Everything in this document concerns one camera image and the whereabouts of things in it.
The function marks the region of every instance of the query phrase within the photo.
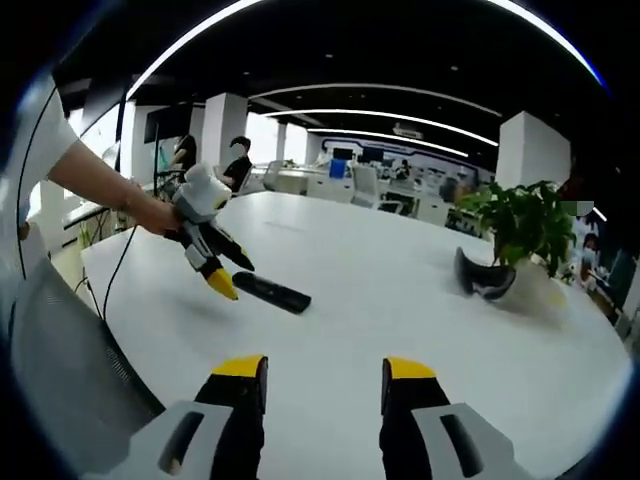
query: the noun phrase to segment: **ceiling light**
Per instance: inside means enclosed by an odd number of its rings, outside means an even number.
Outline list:
[[[284,110],[282,112],[266,113],[263,116],[280,117],[282,115],[300,115],[300,114],[310,114],[310,113],[312,114],[313,113],[322,113],[322,114],[338,113],[338,114],[351,114],[351,115],[369,115],[373,117],[386,117],[386,118],[394,118],[396,120],[405,120],[408,122],[424,123],[425,125],[444,128],[446,130],[451,130],[452,132],[466,135],[467,137],[475,138],[476,140],[480,140],[481,142],[488,143],[493,147],[498,146],[498,142],[494,142],[493,140],[489,140],[488,138],[481,137],[480,135],[476,135],[475,133],[468,132],[461,128],[452,127],[451,125],[446,125],[444,123],[433,122],[431,120],[425,120],[423,118],[409,117],[408,115],[398,115],[397,113],[371,112],[369,110],[348,110],[348,109],[342,109],[342,108],[310,108],[306,110]]]
[[[299,92],[302,90],[326,90],[327,88],[380,88],[383,90],[397,90],[400,92],[410,92],[417,93],[419,95],[430,95],[432,97],[444,98],[445,100],[451,100],[452,102],[458,102],[463,105],[467,105],[469,107],[477,108],[478,110],[482,110],[483,112],[490,113],[491,115],[495,115],[496,117],[502,117],[500,112],[496,112],[495,110],[491,110],[490,108],[483,107],[482,105],[478,105],[477,103],[470,102],[463,98],[453,97],[451,95],[447,95],[445,93],[433,92],[431,90],[422,90],[420,88],[413,87],[403,87],[401,85],[385,85],[383,83],[318,83],[315,85],[302,85],[298,87],[288,87],[288,88],[279,88],[277,90],[270,90],[264,93],[258,93],[256,95],[251,95],[249,100],[255,100],[256,98],[269,97],[271,95],[278,95],[280,93],[291,93],[291,92]]]
[[[397,137],[395,135],[387,135],[386,133],[374,133],[374,132],[361,132],[359,130],[339,130],[336,128],[310,128],[308,130],[311,133],[343,133],[345,135],[363,135],[365,137],[379,137],[386,138],[389,140],[396,140],[401,142],[409,142],[415,143],[417,145],[422,145],[425,147],[436,148],[438,150],[444,150],[445,152],[455,153],[456,155],[460,155],[462,157],[468,157],[469,155],[460,152],[458,150],[454,150],[453,148],[443,147],[442,145],[436,145],[435,143],[423,142],[421,140],[414,140],[413,138],[405,138],[405,137]]]
[[[602,212],[600,210],[598,210],[596,207],[593,207],[593,211],[596,212],[596,214],[603,220],[603,221],[607,221],[607,217],[605,217]]]
[[[140,77],[138,77],[138,79],[131,86],[131,88],[127,92],[126,99],[129,100],[133,96],[133,94],[136,93],[136,91],[142,86],[142,84],[147,81],[147,79],[153,74],[153,72],[160,68],[160,65],[166,62],[174,53],[176,53],[202,32],[209,29],[210,27],[213,27],[215,24],[221,22],[225,18],[230,17],[231,15],[234,15],[244,10],[245,8],[249,8],[252,5],[255,5],[256,3],[260,3],[262,1],[263,0],[240,0],[238,2],[235,2],[233,5],[229,5],[228,7],[223,8],[218,13],[214,13],[209,18],[193,27],[177,41],[175,41],[169,48],[162,52],[162,54],[158,58],[156,58],[151,65],[149,65],[149,67],[142,73],[142,75],[140,75]]]
[[[589,73],[596,79],[596,81],[604,86],[604,82],[600,78],[600,76],[595,72],[594,68],[587,62],[587,60],[582,56],[582,54],[578,51],[576,47],[571,45],[569,41],[564,38],[557,30],[555,30],[551,25],[546,23],[544,20],[536,17],[529,10],[517,5],[510,0],[486,0],[487,2],[493,3],[498,7],[504,8],[505,10],[509,10],[511,13],[518,15],[523,20],[526,20],[531,25],[536,27],[538,30],[541,30],[549,37],[551,37],[555,42],[564,48],[567,52],[569,52],[573,58],[578,60],[582,64],[584,68],[586,68]]]

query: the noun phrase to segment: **white sleeve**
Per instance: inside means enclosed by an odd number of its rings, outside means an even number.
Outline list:
[[[11,179],[18,182],[22,176],[22,204],[78,137],[64,118],[62,101],[50,76],[30,88],[18,107],[18,117],[9,165]]]

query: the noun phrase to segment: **office chair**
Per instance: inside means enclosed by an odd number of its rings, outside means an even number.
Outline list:
[[[10,322],[10,361],[44,433],[79,474],[106,472],[164,411],[101,320],[47,258],[38,228],[23,246],[26,280]]]
[[[270,192],[277,191],[276,186],[278,183],[278,174],[280,173],[280,169],[284,165],[284,160],[275,160],[269,163],[267,167],[267,171],[262,178],[262,184],[266,190]]]
[[[353,185],[354,195],[351,203],[373,210],[383,210],[390,213],[400,213],[402,202],[383,200],[380,195],[378,175],[376,169],[364,165],[354,165]]]

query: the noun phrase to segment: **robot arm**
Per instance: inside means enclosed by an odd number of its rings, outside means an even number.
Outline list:
[[[247,270],[254,271],[255,268],[244,249],[216,221],[218,213],[231,198],[231,191],[209,175],[204,165],[192,167],[185,180],[186,183],[171,192],[172,202],[183,219],[182,228],[178,232],[167,232],[165,236],[182,244],[191,266],[214,290],[237,300],[231,276],[218,255],[226,256]]]

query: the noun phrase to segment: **black ceiling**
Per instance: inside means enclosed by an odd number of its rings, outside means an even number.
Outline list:
[[[65,84],[107,73],[141,73],[182,33],[232,3],[129,2],[85,38],[56,78]],[[615,2],[598,9],[585,3],[536,0],[527,8],[576,45],[608,89],[538,29],[485,0],[266,0],[195,38],[156,72],[169,81],[143,87],[137,98],[169,103],[202,101],[224,91],[252,96],[333,82],[400,85],[464,99],[502,117],[396,90],[324,88],[267,98],[293,109],[410,115],[492,140],[498,140],[502,122],[526,110],[570,139],[581,161],[630,168],[623,107],[634,89],[623,60],[632,48],[632,30],[626,28],[631,15]],[[250,108],[269,110],[255,103]],[[392,133],[394,124],[375,117],[310,116],[331,128],[381,133]],[[435,127],[419,130],[427,142],[468,152],[469,161],[495,167],[495,147]],[[610,161],[603,162],[603,154]]]

